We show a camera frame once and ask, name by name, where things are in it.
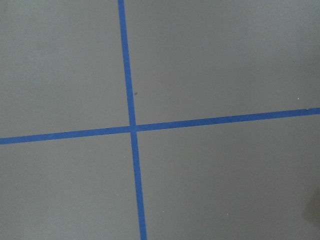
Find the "blue tape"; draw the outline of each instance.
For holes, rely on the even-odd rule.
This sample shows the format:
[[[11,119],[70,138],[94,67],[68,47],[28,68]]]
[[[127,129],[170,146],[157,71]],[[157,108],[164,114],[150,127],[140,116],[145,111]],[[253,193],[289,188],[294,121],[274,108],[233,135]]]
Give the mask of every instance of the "blue tape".
[[[147,227],[146,227],[145,207],[144,207],[144,197],[143,197],[144,195],[143,195],[143,189],[142,189],[138,137],[137,137],[136,131],[131,132],[131,148],[132,148],[132,158],[133,158],[136,204],[138,208],[137,210],[138,210],[138,219],[139,219],[140,239],[147,240]]]
[[[146,228],[144,198],[143,198],[143,190],[142,190],[141,171],[140,171],[135,103],[134,103],[134,93],[133,93],[133,85],[132,85],[132,79],[131,79],[130,56],[129,56],[124,0],[118,0],[118,9],[119,9],[119,22],[120,22],[120,32],[121,32],[126,98],[128,103],[129,123],[131,127],[131,133],[130,133],[131,148],[132,148],[135,195],[136,195],[136,204],[137,204],[137,210],[138,210],[140,239],[147,240],[147,228]]]
[[[128,112],[129,112],[129,123],[130,123],[130,126],[135,126],[136,125],[135,102],[134,102],[133,85],[132,85],[132,79],[131,79],[131,67],[130,67],[129,45],[128,45],[124,0],[118,0],[118,8],[119,8],[119,21],[120,21],[126,98],[128,103]]]
[[[72,139],[99,135],[109,135],[109,134],[123,134],[130,133],[131,128],[129,126],[118,126],[91,130],[79,130],[79,131],[67,131],[67,132],[56,132],[38,135],[28,135],[28,136],[14,136],[14,137],[4,137],[0,138],[0,145],[5,144],[19,144],[19,143],[29,143],[47,140],[57,140],[57,139]]]
[[[151,124],[142,124],[137,126],[119,126],[119,127],[67,131],[67,132],[57,132],[57,133],[48,133],[48,134],[39,134],[39,135],[14,136],[14,137],[0,138],[0,145],[38,142],[38,141],[47,141],[47,140],[58,140],[58,139],[81,138],[81,137],[109,135],[109,134],[154,131],[154,130],[163,130],[163,129],[176,129],[176,128],[196,127],[196,126],[205,126],[205,125],[228,124],[228,123],[238,123],[238,122],[247,122],[247,121],[267,120],[267,119],[280,119],[280,118],[300,117],[300,116],[319,115],[319,114],[320,114],[320,107],[310,108],[308,110],[299,109],[299,110],[289,110],[289,111],[274,111],[274,112],[255,113],[255,114],[237,115],[237,116],[223,116],[223,117],[203,118],[203,119],[185,120],[185,121],[151,123]]]
[[[310,108],[310,109],[236,115],[236,116],[223,116],[223,117],[204,118],[204,119],[185,120],[185,121],[142,124],[142,125],[137,125],[136,130],[138,132],[142,132],[142,131],[153,131],[153,130],[161,130],[161,129],[176,129],[176,128],[204,126],[204,125],[228,124],[228,123],[238,123],[238,122],[247,122],[247,121],[267,120],[267,119],[299,117],[299,116],[308,116],[308,115],[317,115],[317,114],[320,114],[320,107]]]

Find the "gray floor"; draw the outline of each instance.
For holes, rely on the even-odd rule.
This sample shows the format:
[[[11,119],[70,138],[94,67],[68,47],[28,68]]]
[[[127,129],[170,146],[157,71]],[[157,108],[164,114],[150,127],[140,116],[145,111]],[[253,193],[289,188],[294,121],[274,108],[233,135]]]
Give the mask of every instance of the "gray floor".
[[[137,124],[320,107],[320,1],[125,7]],[[0,0],[0,124],[129,125],[116,0]],[[148,239],[320,239],[319,125],[139,132]],[[0,166],[0,239],[140,239],[129,133],[0,145]]]

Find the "floor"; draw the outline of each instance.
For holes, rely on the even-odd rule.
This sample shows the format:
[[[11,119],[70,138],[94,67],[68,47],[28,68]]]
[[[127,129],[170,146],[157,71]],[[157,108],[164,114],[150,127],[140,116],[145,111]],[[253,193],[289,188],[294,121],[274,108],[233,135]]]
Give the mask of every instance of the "floor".
[[[0,0],[0,238],[320,239],[319,21]]]

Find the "blue painter's tape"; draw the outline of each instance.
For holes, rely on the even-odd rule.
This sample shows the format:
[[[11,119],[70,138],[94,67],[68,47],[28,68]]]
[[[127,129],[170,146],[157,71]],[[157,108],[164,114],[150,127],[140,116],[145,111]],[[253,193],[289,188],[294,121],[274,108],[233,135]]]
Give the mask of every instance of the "blue painter's tape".
[[[131,135],[135,195],[136,195],[136,204],[137,204],[137,211],[138,211],[140,239],[147,240],[147,228],[146,228],[146,220],[145,220],[145,208],[144,208],[140,160],[139,160],[139,147],[138,147],[138,137],[137,137],[137,129],[136,129],[135,102],[134,102],[133,85],[132,85],[132,79],[131,79],[130,56],[129,56],[129,45],[128,45],[124,0],[118,0],[118,9],[119,9],[119,22],[120,22],[122,55],[123,55],[123,65],[124,65],[126,98],[128,103],[129,123],[131,127],[130,135]]]
[[[136,203],[138,208],[140,239],[147,240],[147,228],[146,228],[144,197],[143,197],[140,160],[139,160],[138,137],[137,137],[136,131],[131,132],[131,148],[132,148],[132,158],[133,158]]]
[[[109,135],[109,134],[123,134],[123,133],[130,133],[130,131],[131,131],[130,126],[118,126],[118,127],[56,132],[56,133],[38,134],[38,135],[29,135],[29,136],[14,136],[14,137],[0,138],[0,145],[29,143],[29,142],[57,140],[57,139],[81,138],[81,137]]]
[[[131,79],[131,67],[130,67],[129,45],[128,45],[124,0],[118,0],[118,8],[119,8],[119,21],[120,21],[126,98],[127,98],[128,111],[129,111],[129,123],[130,123],[130,126],[135,126],[136,125],[135,102],[134,102],[133,85],[132,85],[132,79]]]
[[[237,115],[237,116],[223,116],[223,117],[204,118],[204,119],[185,120],[185,121],[142,124],[142,125],[137,125],[136,130],[138,132],[142,132],[142,131],[152,131],[152,130],[161,130],[161,129],[176,129],[176,128],[204,126],[204,125],[228,124],[228,123],[266,120],[266,119],[299,117],[299,116],[308,116],[308,115],[317,115],[317,114],[320,114],[320,107],[310,108],[310,109],[255,113],[255,114],[246,114],[246,115]]]

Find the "gray surface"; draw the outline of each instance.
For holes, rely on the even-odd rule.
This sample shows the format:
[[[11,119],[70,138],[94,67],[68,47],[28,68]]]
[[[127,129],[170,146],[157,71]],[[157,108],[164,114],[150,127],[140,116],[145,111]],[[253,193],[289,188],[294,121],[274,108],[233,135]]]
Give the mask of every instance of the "gray surface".
[[[0,1],[0,137],[129,124],[117,1]]]
[[[319,107],[319,0],[135,0],[126,15],[138,124]]]
[[[140,239],[129,134],[2,145],[0,165],[0,239]]]
[[[319,123],[140,132],[148,239],[319,239]]]

